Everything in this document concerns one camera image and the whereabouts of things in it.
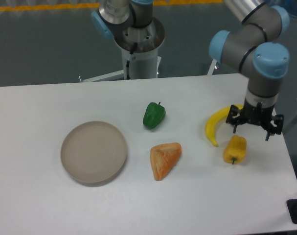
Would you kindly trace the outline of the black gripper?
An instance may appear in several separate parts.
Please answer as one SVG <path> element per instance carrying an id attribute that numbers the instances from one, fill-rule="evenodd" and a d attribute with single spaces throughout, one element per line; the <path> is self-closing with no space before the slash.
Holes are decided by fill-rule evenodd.
<path id="1" fill-rule="evenodd" d="M 284 123 L 284 115 L 272 115 L 274 105 L 263 108 L 262 104 L 253 106 L 246 100 L 244 107 L 231 105 L 226 118 L 226 123 L 233 127 L 233 133 L 236 133 L 237 127 L 242 124 L 252 124 L 264 127 L 267 131 L 265 140 L 268 141 L 270 136 L 281 135 Z"/>

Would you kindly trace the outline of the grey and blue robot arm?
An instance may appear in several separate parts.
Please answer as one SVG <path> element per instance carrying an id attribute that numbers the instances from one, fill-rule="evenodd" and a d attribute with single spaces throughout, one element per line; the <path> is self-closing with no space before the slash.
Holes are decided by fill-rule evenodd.
<path id="1" fill-rule="evenodd" d="M 244 106 L 227 108 L 226 122 L 233 128 L 246 123 L 261 126 L 268 136 L 279 135 L 284 116 L 274 115 L 273 110 L 290 54 L 274 40 L 289 27 L 289 14 L 262 0 L 227 0 L 225 4 L 242 29 L 237 33 L 217 32 L 208 53 L 249 80 Z M 91 19 L 102 36 L 114 39 L 121 49 L 126 80 L 157 77 L 157 53 L 165 30 L 153 17 L 152 1 L 102 0 Z"/>

